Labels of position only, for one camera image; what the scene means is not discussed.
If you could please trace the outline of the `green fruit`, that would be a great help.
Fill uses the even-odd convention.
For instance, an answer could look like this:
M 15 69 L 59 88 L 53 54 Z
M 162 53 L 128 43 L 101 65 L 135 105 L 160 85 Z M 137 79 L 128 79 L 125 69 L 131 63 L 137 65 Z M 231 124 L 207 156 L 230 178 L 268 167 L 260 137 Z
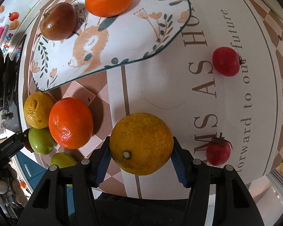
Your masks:
M 48 155 L 54 148 L 55 141 L 47 128 L 30 128 L 28 140 L 34 152 L 40 155 Z
M 53 155 L 50 161 L 50 166 L 56 165 L 59 168 L 75 166 L 77 161 L 69 154 L 60 152 Z

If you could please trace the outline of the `red cherry tomato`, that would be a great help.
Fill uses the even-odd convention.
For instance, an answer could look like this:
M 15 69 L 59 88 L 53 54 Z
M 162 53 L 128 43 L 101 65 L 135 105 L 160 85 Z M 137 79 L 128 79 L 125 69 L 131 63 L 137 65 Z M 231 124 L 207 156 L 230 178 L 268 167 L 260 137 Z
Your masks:
M 223 165 L 228 161 L 232 149 L 232 144 L 220 133 L 219 137 L 213 137 L 208 143 L 206 159 L 213 166 Z
M 213 67 L 223 76 L 235 76 L 241 65 L 240 55 L 229 47 L 219 47 L 212 55 Z

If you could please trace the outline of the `small yellow lemon fruit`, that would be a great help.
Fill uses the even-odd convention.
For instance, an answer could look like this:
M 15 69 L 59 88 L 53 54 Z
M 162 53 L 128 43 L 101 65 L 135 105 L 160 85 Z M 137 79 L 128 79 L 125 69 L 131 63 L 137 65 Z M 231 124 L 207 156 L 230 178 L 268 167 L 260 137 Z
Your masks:
M 48 127 L 49 114 L 54 104 L 54 99 L 48 93 L 34 92 L 24 103 L 26 122 L 35 129 Z

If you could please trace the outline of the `large yellow orange fruit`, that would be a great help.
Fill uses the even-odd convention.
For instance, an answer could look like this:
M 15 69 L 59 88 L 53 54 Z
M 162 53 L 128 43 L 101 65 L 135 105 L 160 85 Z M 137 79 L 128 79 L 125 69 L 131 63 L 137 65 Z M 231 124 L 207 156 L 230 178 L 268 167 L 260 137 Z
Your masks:
M 135 113 L 122 118 L 109 140 L 114 162 L 125 172 L 147 176 L 169 160 L 174 139 L 167 124 L 149 113 Z

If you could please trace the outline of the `black gas stove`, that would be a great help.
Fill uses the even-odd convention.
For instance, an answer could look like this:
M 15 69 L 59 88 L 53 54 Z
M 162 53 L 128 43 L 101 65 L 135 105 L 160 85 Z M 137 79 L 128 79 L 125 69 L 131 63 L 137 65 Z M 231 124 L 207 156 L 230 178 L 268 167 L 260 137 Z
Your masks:
M 15 133 L 22 132 L 19 114 L 18 83 L 22 50 L 26 40 L 24 35 L 14 51 L 4 60 L 3 96 L 0 99 L 0 124 Z

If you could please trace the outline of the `checkered printed counter mat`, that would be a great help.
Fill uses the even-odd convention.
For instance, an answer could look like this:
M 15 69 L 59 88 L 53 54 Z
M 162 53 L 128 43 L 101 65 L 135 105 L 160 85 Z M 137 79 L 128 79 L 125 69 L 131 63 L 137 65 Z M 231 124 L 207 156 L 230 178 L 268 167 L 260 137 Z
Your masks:
M 40 33 L 44 5 L 30 27 L 23 96 L 38 91 L 32 80 L 32 51 Z M 64 152 L 82 160 L 101 147 L 123 117 L 146 112 L 158 116 L 183 148 L 203 161 L 212 137 L 233 145 L 228 164 L 250 183 L 283 162 L 283 19 L 266 0 L 189 0 L 190 19 L 159 54 L 84 76 L 49 90 L 55 99 L 76 97 L 93 115 L 94 133 L 76 150 L 56 145 L 36 155 L 48 167 Z M 213 52 L 229 47 L 241 57 L 239 72 L 221 75 Z

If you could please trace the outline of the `dark brown round fruit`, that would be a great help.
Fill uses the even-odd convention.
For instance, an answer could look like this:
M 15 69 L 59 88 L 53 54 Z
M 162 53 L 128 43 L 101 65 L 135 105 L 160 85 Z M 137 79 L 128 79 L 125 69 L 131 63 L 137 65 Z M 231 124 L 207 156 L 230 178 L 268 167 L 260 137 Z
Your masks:
M 67 39 L 76 30 L 78 13 L 73 5 L 62 2 L 51 7 L 40 22 L 41 34 L 48 40 Z

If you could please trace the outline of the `floral oval ceramic plate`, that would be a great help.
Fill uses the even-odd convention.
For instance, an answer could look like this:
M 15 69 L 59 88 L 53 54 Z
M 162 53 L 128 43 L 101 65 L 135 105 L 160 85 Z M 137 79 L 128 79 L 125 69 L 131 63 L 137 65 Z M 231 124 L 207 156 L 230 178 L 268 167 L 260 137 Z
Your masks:
M 32 80 L 45 92 L 84 76 L 149 59 L 183 30 L 192 12 L 189 0 L 133 0 L 115 17 L 90 14 L 84 0 L 73 0 L 77 31 L 51 41 L 39 35 L 32 51 Z

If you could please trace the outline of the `colourful wall stickers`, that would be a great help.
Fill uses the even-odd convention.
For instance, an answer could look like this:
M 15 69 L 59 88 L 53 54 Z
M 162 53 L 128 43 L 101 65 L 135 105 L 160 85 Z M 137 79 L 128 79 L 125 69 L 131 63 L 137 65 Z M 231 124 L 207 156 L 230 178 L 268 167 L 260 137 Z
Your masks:
M 0 6 L 0 49 L 4 55 L 20 27 L 20 18 L 18 11 L 9 10 L 5 5 Z

